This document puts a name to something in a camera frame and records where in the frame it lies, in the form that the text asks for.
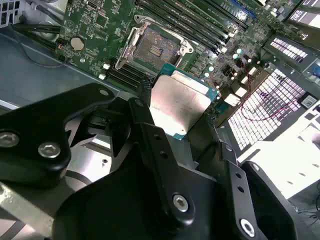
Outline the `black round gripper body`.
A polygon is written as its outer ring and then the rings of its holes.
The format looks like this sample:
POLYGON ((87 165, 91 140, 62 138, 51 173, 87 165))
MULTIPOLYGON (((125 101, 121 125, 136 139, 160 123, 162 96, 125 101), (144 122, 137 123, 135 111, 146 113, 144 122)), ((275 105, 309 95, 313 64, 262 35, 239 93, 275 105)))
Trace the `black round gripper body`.
POLYGON ((233 240, 214 178, 180 166, 169 144, 139 145, 121 167, 72 194, 56 213, 56 240, 233 240))

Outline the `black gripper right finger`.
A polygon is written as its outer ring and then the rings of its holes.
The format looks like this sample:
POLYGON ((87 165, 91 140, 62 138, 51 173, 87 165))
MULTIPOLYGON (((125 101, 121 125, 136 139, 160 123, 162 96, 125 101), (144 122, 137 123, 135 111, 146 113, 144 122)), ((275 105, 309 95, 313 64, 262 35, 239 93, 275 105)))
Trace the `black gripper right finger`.
POLYGON ((231 235, 237 240, 309 239, 309 228, 264 170, 252 161, 238 164, 206 114, 199 127, 199 169, 218 182, 231 235))

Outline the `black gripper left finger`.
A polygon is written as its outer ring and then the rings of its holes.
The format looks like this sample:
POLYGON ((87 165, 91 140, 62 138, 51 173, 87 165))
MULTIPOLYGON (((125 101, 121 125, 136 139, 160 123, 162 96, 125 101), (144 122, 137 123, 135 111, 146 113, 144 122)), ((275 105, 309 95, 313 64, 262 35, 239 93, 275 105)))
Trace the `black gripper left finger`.
POLYGON ((111 137, 118 170, 135 145, 145 157, 169 144, 149 107, 89 83, 10 111, 0 117, 0 178, 32 187, 51 187, 64 176, 71 149, 96 135, 111 137))

